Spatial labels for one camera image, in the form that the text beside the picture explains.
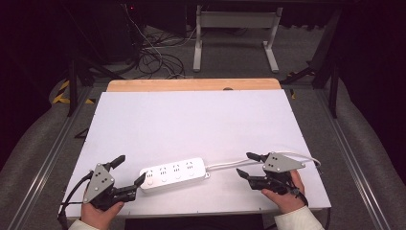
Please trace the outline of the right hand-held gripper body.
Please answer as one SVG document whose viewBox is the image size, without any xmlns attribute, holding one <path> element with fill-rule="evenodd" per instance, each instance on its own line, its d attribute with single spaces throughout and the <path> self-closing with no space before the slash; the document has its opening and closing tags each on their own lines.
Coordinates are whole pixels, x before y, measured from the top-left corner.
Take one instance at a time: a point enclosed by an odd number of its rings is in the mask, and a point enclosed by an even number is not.
<svg viewBox="0 0 406 230">
<path fill-rule="evenodd" d="M 262 162 L 264 176 L 251 176 L 247 180 L 253 190 L 267 189 L 278 195 L 290 193 L 297 196 L 300 190 L 294 185 L 290 172 L 303 169 L 305 163 L 294 160 L 281 153 L 270 152 Z"/>
</svg>

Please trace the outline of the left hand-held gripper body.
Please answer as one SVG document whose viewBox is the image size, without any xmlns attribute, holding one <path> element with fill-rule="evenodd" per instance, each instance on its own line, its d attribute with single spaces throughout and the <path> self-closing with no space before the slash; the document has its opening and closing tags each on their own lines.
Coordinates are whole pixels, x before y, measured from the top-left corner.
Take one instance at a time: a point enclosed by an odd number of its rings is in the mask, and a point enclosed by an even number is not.
<svg viewBox="0 0 406 230">
<path fill-rule="evenodd" d="M 136 198 L 137 186 L 131 185 L 116 188 L 115 178 L 110 174 L 119 163 L 98 164 L 83 196 L 84 203 L 92 204 L 96 209 L 108 210 L 118 202 L 133 201 Z"/>
</svg>

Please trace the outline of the white power strip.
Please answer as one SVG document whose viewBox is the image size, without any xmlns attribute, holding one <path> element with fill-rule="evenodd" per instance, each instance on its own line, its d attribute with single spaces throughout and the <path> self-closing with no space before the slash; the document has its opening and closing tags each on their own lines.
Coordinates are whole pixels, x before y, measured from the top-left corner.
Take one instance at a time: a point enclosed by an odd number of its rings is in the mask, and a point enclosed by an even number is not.
<svg viewBox="0 0 406 230">
<path fill-rule="evenodd" d="M 144 193 L 183 186 L 210 176 L 200 157 L 144 168 L 140 174 L 146 175 L 141 185 Z"/>
</svg>

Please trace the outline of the person's left hand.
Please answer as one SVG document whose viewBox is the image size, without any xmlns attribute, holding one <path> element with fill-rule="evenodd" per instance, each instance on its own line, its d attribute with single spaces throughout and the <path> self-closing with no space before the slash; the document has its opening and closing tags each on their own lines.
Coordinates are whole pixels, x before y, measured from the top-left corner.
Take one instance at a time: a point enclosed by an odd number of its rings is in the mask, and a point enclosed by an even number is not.
<svg viewBox="0 0 406 230">
<path fill-rule="evenodd" d="M 123 207 L 124 203 L 119 201 L 108 210 L 103 211 L 95 208 L 91 203 L 84 203 L 81 205 L 80 220 L 98 230 L 108 230 L 112 220 L 119 214 Z"/>
</svg>

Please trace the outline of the person's right hand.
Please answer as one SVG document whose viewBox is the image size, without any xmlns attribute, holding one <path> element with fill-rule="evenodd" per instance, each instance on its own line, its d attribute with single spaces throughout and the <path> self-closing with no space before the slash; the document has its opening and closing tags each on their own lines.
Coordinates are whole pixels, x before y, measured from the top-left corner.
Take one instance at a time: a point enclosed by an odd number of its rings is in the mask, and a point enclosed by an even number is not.
<svg viewBox="0 0 406 230">
<path fill-rule="evenodd" d="M 302 194 L 305 193 L 305 186 L 297 171 L 290 172 L 294 185 Z M 288 214 L 305 207 L 305 203 L 297 196 L 292 194 L 278 195 L 270 190 L 262 189 L 261 193 L 274 202 L 282 214 Z"/>
</svg>

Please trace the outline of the white board sheet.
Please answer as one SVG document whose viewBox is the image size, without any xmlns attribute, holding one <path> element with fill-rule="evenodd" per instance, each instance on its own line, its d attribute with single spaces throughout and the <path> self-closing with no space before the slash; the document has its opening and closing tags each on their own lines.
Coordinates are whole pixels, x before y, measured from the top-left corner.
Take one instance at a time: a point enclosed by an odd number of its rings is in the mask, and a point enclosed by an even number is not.
<svg viewBox="0 0 406 230">
<path fill-rule="evenodd" d="M 276 205 L 252 190 L 232 164 L 261 175 L 261 165 L 246 152 L 270 151 L 309 153 L 282 90 L 105 92 L 69 184 L 120 155 L 126 159 L 112 172 L 119 187 L 132 184 L 144 168 L 200 157 L 209 178 L 139 192 L 121 216 L 269 213 Z"/>
</svg>

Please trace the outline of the yellow black hazard tape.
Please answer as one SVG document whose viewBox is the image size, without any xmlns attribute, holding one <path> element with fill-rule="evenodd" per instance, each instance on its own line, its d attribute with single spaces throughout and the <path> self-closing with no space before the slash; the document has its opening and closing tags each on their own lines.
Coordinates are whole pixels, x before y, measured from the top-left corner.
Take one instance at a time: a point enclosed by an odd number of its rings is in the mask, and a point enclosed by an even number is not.
<svg viewBox="0 0 406 230">
<path fill-rule="evenodd" d="M 64 97 L 64 93 L 69 86 L 69 81 L 65 80 L 63 84 L 59 87 L 56 96 L 53 99 L 53 104 L 68 104 L 70 102 L 69 98 Z"/>
</svg>

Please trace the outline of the black metal stand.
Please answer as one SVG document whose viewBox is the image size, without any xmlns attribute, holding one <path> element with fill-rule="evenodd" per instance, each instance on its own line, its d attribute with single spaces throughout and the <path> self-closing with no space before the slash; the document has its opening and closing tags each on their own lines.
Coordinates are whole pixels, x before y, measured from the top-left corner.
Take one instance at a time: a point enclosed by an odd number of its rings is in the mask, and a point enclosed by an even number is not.
<svg viewBox="0 0 406 230">
<path fill-rule="evenodd" d="M 327 82 L 330 83 L 328 95 L 328 110 L 333 118 L 337 117 L 336 103 L 338 93 L 339 69 L 336 63 L 337 56 L 332 51 L 332 41 L 341 16 L 341 9 L 337 9 L 329 19 L 319 45 L 308 66 L 298 72 L 291 72 L 285 80 L 281 81 L 282 85 L 288 85 L 305 76 L 314 74 L 311 85 L 314 89 L 322 89 Z"/>
<path fill-rule="evenodd" d="M 70 58 L 68 68 L 68 81 L 69 81 L 69 112 L 68 116 L 71 117 L 79 107 L 79 93 L 78 93 L 78 81 L 85 87 L 92 87 L 95 79 L 90 69 L 93 68 L 99 72 L 103 77 L 110 78 L 112 80 L 120 80 L 121 77 L 112 71 L 102 67 L 95 61 L 82 56 L 75 56 Z"/>
</svg>

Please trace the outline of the aluminium rail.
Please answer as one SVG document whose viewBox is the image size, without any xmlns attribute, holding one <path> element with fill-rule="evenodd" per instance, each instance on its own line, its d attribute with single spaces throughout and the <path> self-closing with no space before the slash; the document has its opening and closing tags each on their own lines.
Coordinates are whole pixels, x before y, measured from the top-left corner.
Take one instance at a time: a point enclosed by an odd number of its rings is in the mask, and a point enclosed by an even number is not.
<svg viewBox="0 0 406 230">
<path fill-rule="evenodd" d="M 51 149 L 47 153 L 47 157 L 39 168 L 38 173 L 35 175 L 28 192 L 25 194 L 25 197 L 16 211 L 7 230 L 22 230 L 56 164 L 57 159 L 61 154 L 62 148 L 66 143 L 67 135 L 69 134 L 91 91 L 91 87 L 84 87 L 79 92 L 79 98 L 76 100 L 76 107 L 72 112 L 70 112 L 69 116 L 66 117 Z"/>
<path fill-rule="evenodd" d="M 323 110 L 327 114 L 330 125 L 334 131 L 334 134 L 338 140 L 341 154 L 346 162 L 346 165 L 350 171 L 351 177 L 355 183 L 355 186 L 361 195 L 361 198 L 367 208 L 367 211 L 372 219 L 372 223 L 376 230 L 392 230 L 389 222 L 387 221 L 377 199 L 374 195 L 368 179 L 362 171 L 354 153 L 350 146 L 348 139 L 346 138 L 343 129 L 338 123 L 338 120 L 332 116 L 332 113 L 328 107 L 328 99 L 322 90 L 315 90 L 316 97 L 321 104 Z"/>
</svg>

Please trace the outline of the white metal table frame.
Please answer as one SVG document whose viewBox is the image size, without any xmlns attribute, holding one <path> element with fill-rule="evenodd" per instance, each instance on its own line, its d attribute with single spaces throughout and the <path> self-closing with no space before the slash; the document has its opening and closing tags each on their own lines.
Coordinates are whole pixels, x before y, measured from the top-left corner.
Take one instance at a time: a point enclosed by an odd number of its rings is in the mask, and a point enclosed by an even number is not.
<svg viewBox="0 0 406 230">
<path fill-rule="evenodd" d="M 192 70 L 199 72 L 202 59 L 202 32 L 203 28 L 246 28 L 269 29 L 270 35 L 262 42 L 269 66 L 273 73 L 280 71 L 275 55 L 273 43 L 282 18 L 283 8 L 276 8 L 271 12 L 248 11 L 203 11 L 202 6 L 196 7 L 195 45 Z"/>
</svg>

